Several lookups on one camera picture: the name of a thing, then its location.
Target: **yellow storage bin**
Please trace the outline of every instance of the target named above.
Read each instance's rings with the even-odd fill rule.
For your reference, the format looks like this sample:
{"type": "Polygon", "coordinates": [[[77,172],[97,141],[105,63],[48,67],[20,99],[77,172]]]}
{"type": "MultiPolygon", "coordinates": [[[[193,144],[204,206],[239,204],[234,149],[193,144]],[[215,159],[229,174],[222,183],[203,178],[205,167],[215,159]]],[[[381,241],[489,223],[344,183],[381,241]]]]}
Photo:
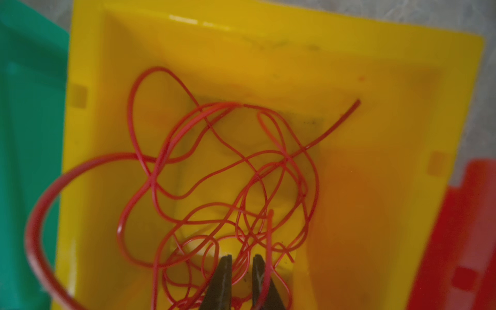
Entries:
{"type": "MultiPolygon", "coordinates": [[[[311,151],[321,197],[294,268],[282,273],[296,310],[403,309],[450,177],[482,46],[468,34],[253,0],[76,0],[63,168],[133,151],[126,100],[151,66],[171,69],[200,103],[280,111],[303,143],[360,99],[342,127],[311,151]]],[[[156,156],[193,103],[170,77],[155,74],[135,106],[142,150],[156,156]]],[[[219,133],[234,136],[233,124],[242,121],[230,119],[219,133]]],[[[198,151],[216,148],[206,142],[198,151]]],[[[202,160],[220,167],[229,156],[171,168],[164,187],[182,191],[206,174],[202,160]]],[[[145,179],[136,161],[112,163],[62,193],[56,273],[88,309],[150,306],[151,271],[129,264],[116,241],[119,214],[145,179]]],[[[235,191],[236,184],[220,190],[210,183],[192,199],[198,205],[235,191]]],[[[164,208],[177,215],[188,206],[164,208]]],[[[149,194],[136,209],[126,241],[151,261],[170,226],[149,194]]],[[[159,307],[168,307],[163,296],[159,307]]]]}

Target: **concrete floor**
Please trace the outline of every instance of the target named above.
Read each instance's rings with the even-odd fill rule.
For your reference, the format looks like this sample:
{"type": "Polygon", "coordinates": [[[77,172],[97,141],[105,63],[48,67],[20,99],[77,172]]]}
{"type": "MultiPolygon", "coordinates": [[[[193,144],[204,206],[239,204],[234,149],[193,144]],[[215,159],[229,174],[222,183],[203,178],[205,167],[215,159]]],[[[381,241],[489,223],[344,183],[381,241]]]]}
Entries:
{"type": "MultiPolygon", "coordinates": [[[[69,30],[73,0],[21,0],[69,30]]],[[[279,0],[280,3],[477,33],[486,50],[451,183],[459,184],[467,162],[496,158],[496,0],[279,0]]]]}

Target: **plastic container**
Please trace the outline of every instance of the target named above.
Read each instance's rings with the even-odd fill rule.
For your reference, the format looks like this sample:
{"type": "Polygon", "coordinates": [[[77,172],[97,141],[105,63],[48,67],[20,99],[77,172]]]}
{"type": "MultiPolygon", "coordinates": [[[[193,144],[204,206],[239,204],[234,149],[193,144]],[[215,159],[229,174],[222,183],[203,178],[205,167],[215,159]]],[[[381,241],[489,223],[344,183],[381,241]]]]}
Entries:
{"type": "MultiPolygon", "coordinates": [[[[77,0],[63,167],[132,151],[127,95],[155,65],[176,73],[200,103],[234,100],[280,111],[302,143],[360,99],[359,109],[311,151],[320,205],[294,268],[283,273],[296,310],[404,309],[451,174],[482,47],[468,34],[252,0],[77,0]]],[[[135,106],[142,150],[156,156],[193,104],[172,79],[156,74],[135,106]]],[[[231,141],[240,124],[251,128],[244,122],[233,117],[219,133],[231,141]]],[[[198,150],[218,151],[208,141],[198,150]]],[[[212,169],[234,159],[206,157],[212,169]]],[[[197,157],[171,169],[163,185],[183,192],[206,174],[204,164],[197,157]]],[[[62,193],[57,276],[88,309],[150,305],[150,270],[127,263],[116,242],[119,214],[144,181],[137,162],[114,163],[62,193]]],[[[192,199],[224,201],[236,190],[210,184],[192,199]]],[[[189,207],[164,201],[174,215],[189,207]]],[[[150,261],[169,229],[150,195],[130,221],[130,250],[150,261]]],[[[159,306],[167,307],[163,296],[159,306]]]]}
{"type": "Polygon", "coordinates": [[[426,248],[409,310],[496,307],[496,160],[469,164],[450,187],[426,248]]]}
{"type": "MultiPolygon", "coordinates": [[[[62,169],[68,34],[15,0],[0,0],[0,309],[48,309],[27,264],[24,225],[62,169]]],[[[58,206],[44,244],[55,261],[58,206]]]]}

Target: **red wire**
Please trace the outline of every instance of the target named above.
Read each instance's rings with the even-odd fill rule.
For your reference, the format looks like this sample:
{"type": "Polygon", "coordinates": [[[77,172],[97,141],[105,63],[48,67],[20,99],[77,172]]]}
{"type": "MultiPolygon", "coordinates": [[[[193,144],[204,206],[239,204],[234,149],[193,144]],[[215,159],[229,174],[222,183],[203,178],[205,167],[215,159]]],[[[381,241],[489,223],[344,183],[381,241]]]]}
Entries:
{"type": "MultiPolygon", "coordinates": [[[[313,162],[310,155],[307,153],[307,150],[311,147],[315,146],[317,143],[326,138],[329,134],[335,131],[340,124],[342,124],[360,105],[360,102],[357,101],[354,105],[344,114],[341,118],[324,134],[319,136],[314,141],[310,142],[307,145],[302,145],[298,140],[297,136],[289,126],[289,124],[284,120],[284,118],[278,114],[277,112],[253,105],[243,105],[236,102],[217,102],[217,103],[209,103],[205,105],[199,105],[198,101],[192,95],[192,93],[188,90],[188,88],[184,85],[184,83],[170,70],[164,67],[153,67],[145,72],[143,72],[138,79],[134,82],[127,103],[127,126],[129,130],[129,135],[131,138],[132,145],[134,147],[134,153],[116,153],[109,154],[103,157],[95,158],[89,160],[67,173],[60,176],[55,182],[47,188],[47,190],[40,197],[38,202],[36,203],[30,218],[28,220],[28,225],[26,229],[25,235],[25,247],[27,252],[28,261],[42,283],[42,285],[47,289],[50,295],[59,302],[63,307],[67,309],[73,310],[85,310],[84,306],[82,306],[79,302],[73,299],[68,292],[64,289],[64,287],[57,281],[54,277],[53,272],[50,268],[49,263],[43,253],[43,249],[41,246],[41,232],[43,228],[44,219],[48,213],[48,210],[62,191],[64,187],[66,187],[72,180],[85,173],[88,170],[96,168],[100,165],[119,161],[119,160],[137,160],[140,162],[141,167],[143,168],[145,174],[147,175],[146,182],[141,186],[141,188],[132,196],[127,205],[124,207],[122,214],[119,219],[118,229],[117,229],[117,241],[119,248],[123,254],[123,256],[131,263],[140,265],[146,268],[151,268],[153,272],[153,285],[152,285],[152,302],[151,309],[155,310],[157,307],[157,296],[159,289],[159,278],[160,274],[162,284],[162,288],[164,290],[164,294],[168,298],[171,303],[170,309],[179,308],[179,309],[194,309],[198,308],[203,301],[203,292],[206,287],[210,283],[210,279],[213,275],[213,272],[208,271],[205,266],[205,260],[211,249],[214,249],[214,262],[211,270],[214,270],[218,263],[218,256],[220,252],[220,244],[219,242],[226,239],[236,239],[239,241],[241,245],[240,251],[235,255],[236,259],[233,262],[233,285],[238,283],[243,277],[247,274],[250,266],[251,260],[251,251],[256,245],[261,245],[266,250],[266,265],[265,265],[265,274],[264,280],[262,284],[262,292],[260,297],[256,303],[254,309],[259,309],[266,298],[268,293],[268,287],[270,284],[270,276],[272,273],[276,275],[276,277],[282,282],[283,286],[288,292],[288,305],[289,309],[292,304],[292,294],[289,289],[288,284],[282,279],[279,273],[276,272],[276,268],[284,256],[287,256],[288,259],[294,263],[294,259],[291,255],[291,252],[296,250],[298,247],[303,244],[308,235],[309,223],[312,219],[313,213],[315,211],[318,195],[319,195],[319,178],[317,173],[317,168],[315,163],[313,162]],[[136,133],[134,130],[134,122],[133,122],[133,106],[134,100],[136,98],[136,94],[139,90],[141,83],[146,79],[147,76],[154,72],[165,72],[170,75],[173,79],[175,79],[179,85],[185,90],[185,92],[189,95],[191,100],[195,103],[196,108],[186,114],[169,132],[167,138],[164,140],[164,143],[160,149],[159,155],[157,158],[153,158],[150,156],[146,156],[142,153],[141,148],[139,147],[136,133]],[[256,111],[257,120],[265,132],[267,138],[272,141],[275,146],[275,150],[265,150],[253,153],[251,155],[245,156],[233,146],[229,145],[222,137],[215,131],[214,125],[222,120],[224,117],[228,116],[235,109],[249,109],[256,111]],[[277,135],[274,135],[265,124],[264,118],[267,118],[276,128],[277,135]],[[185,135],[194,128],[199,122],[205,121],[206,126],[198,135],[197,139],[193,143],[191,149],[187,151],[185,154],[178,157],[171,157],[171,153],[177,144],[185,137],[185,135]],[[286,140],[284,138],[283,131],[279,124],[282,124],[283,127],[289,132],[291,138],[295,141],[298,146],[298,150],[296,152],[290,153],[287,150],[286,140]],[[201,178],[197,183],[195,183],[190,190],[181,195],[173,195],[163,187],[161,187],[157,178],[164,169],[166,165],[171,165],[174,163],[181,162],[187,158],[189,158],[197,149],[198,145],[201,143],[203,137],[207,132],[212,132],[212,134],[229,150],[231,150],[234,154],[240,157],[240,160],[227,165],[226,167],[219,169],[209,175],[201,178]],[[270,162],[263,165],[260,168],[256,168],[250,160],[259,156],[263,156],[265,154],[278,154],[281,156],[279,162],[270,162]],[[307,179],[297,163],[294,161],[294,158],[300,154],[304,154],[308,162],[312,167],[312,172],[314,175],[315,189],[314,195],[311,199],[310,210],[308,210],[308,201],[307,194],[309,192],[309,185],[307,179]],[[154,163],[154,168],[151,171],[146,163],[154,163]],[[232,202],[210,202],[204,205],[198,206],[194,208],[187,216],[183,219],[175,219],[171,216],[167,215],[162,211],[159,202],[158,202],[158,192],[162,193],[165,197],[173,200],[180,200],[188,197],[192,194],[195,189],[204,181],[209,178],[221,174],[231,168],[236,167],[239,164],[246,163],[250,169],[253,171],[253,175],[247,185],[241,190],[241,192],[237,195],[236,199],[232,202]],[[268,175],[274,173],[276,170],[280,168],[280,176],[274,190],[270,193],[267,192],[265,184],[263,180],[268,175]],[[274,211],[270,208],[270,203],[275,197],[282,180],[285,176],[289,176],[297,186],[297,198],[293,205],[293,207],[288,211],[286,215],[283,216],[282,220],[278,223],[273,223],[273,215],[274,211]],[[264,196],[264,205],[261,207],[258,213],[253,213],[247,211],[247,196],[250,189],[255,185],[260,184],[264,196]],[[137,202],[144,196],[144,194],[148,191],[152,191],[152,201],[157,211],[158,215],[161,216],[165,221],[168,221],[174,224],[174,227],[166,234],[166,236],[160,242],[153,262],[147,262],[139,260],[131,255],[129,250],[126,247],[124,241],[124,234],[126,223],[129,215],[133,211],[137,202]],[[223,218],[215,219],[215,220],[191,220],[193,215],[200,210],[210,208],[210,207],[225,207],[226,213],[223,218]],[[291,218],[291,216],[296,212],[299,208],[301,208],[304,215],[304,224],[301,228],[298,235],[291,241],[287,246],[283,245],[281,242],[272,243],[272,235],[278,229],[280,229],[284,224],[291,218]],[[231,215],[236,213],[236,220],[233,222],[229,220],[231,215]],[[245,229],[242,229],[240,226],[240,220],[243,218],[243,222],[246,226],[245,229]],[[180,241],[176,235],[176,232],[185,225],[216,225],[212,232],[208,235],[192,235],[185,240],[180,241]],[[230,235],[217,236],[218,232],[225,225],[232,225],[234,227],[234,233],[230,235]],[[171,251],[171,253],[165,258],[165,261],[161,261],[162,252],[165,245],[169,244],[169,241],[173,242],[175,248],[171,251]],[[197,245],[193,249],[188,249],[188,245],[193,241],[200,241],[200,244],[197,245]],[[201,264],[195,264],[191,259],[197,255],[201,250],[203,250],[203,255],[201,257],[201,264]],[[273,263],[272,253],[277,252],[280,253],[276,262],[273,263]],[[186,264],[187,267],[187,282],[186,283],[178,283],[170,279],[167,274],[167,271],[176,266],[178,264],[186,264]],[[193,271],[197,270],[202,275],[204,281],[201,285],[197,285],[193,283],[193,271]],[[169,291],[170,286],[182,287],[186,288],[186,292],[183,298],[180,300],[175,300],[172,294],[169,291]],[[189,296],[192,291],[195,291],[193,296],[189,296]]],[[[251,300],[251,294],[244,297],[233,297],[232,298],[232,306],[239,310],[243,303],[251,300]]]]}

